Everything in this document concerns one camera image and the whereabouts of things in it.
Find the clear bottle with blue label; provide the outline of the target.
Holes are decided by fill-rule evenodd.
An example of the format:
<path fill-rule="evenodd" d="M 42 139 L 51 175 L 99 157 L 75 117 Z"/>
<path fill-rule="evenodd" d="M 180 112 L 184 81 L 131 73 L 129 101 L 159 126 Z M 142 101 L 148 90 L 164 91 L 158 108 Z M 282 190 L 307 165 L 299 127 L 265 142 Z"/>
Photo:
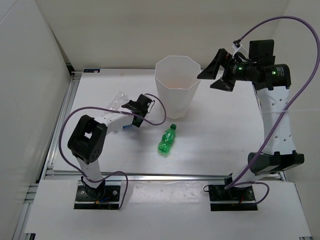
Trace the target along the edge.
<path fill-rule="evenodd" d="M 125 126 L 122 127 L 122 129 L 123 129 L 123 130 L 127 130 L 127 129 L 130 129 L 131 127 L 133 127 L 132 124 L 130 124 L 130 125 L 125 125 Z"/>

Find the orange plastic juice bottle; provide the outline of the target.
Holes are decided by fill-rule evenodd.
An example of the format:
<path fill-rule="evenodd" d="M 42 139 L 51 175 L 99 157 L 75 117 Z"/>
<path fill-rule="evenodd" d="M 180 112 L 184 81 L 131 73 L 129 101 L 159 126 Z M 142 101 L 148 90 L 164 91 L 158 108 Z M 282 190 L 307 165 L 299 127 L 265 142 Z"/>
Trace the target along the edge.
<path fill-rule="evenodd" d="M 168 81 L 168 89 L 189 89 L 194 85 L 193 80 L 189 78 L 173 78 Z"/>

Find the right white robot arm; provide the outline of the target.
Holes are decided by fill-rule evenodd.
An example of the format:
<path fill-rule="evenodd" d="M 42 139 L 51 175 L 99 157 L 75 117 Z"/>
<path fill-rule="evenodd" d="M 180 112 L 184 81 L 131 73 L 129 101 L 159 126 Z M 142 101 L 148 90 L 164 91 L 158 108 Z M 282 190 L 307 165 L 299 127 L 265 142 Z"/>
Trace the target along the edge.
<path fill-rule="evenodd" d="M 286 64 L 275 64 L 272 50 L 231 54 L 220 48 L 212 62 L 197 76 L 214 80 L 210 88 L 232 92 L 237 81 L 253 85 L 263 122 L 264 141 L 257 152 L 248 155 L 247 165 L 230 175 L 224 193 L 238 199 L 248 187 L 267 175 L 301 165 L 305 161 L 293 141 L 288 108 L 291 72 Z"/>

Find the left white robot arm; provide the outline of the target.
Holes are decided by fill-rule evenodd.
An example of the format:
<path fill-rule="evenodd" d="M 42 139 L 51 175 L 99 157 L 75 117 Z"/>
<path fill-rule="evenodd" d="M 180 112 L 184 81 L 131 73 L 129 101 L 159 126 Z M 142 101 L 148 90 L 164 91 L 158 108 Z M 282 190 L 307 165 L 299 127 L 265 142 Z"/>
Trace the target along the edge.
<path fill-rule="evenodd" d="M 73 133 L 67 147 L 77 159 L 86 194 L 98 201 L 105 196 L 105 180 L 101 174 L 99 157 L 103 151 L 106 136 L 124 126 L 140 127 L 147 115 L 152 100 L 141 94 L 136 101 L 129 100 L 119 110 L 112 110 L 97 117 L 83 115 Z"/>

